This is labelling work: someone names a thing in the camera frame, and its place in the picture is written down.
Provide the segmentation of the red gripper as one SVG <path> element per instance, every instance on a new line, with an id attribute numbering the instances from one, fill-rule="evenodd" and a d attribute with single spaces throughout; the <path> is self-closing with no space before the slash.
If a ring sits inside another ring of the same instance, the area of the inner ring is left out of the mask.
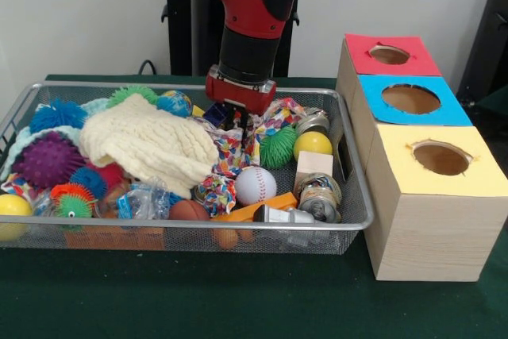
<path id="1" fill-rule="evenodd" d="M 235 83 L 224 77 L 218 66 L 212 65 L 206 76 L 206 96 L 214 101 L 227 104 L 226 129 L 242 130 L 242 150 L 248 148 L 248 121 L 250 114 L 263 114 L 271 105 L 277 83 L 271 79 L 262 85 Z"/>

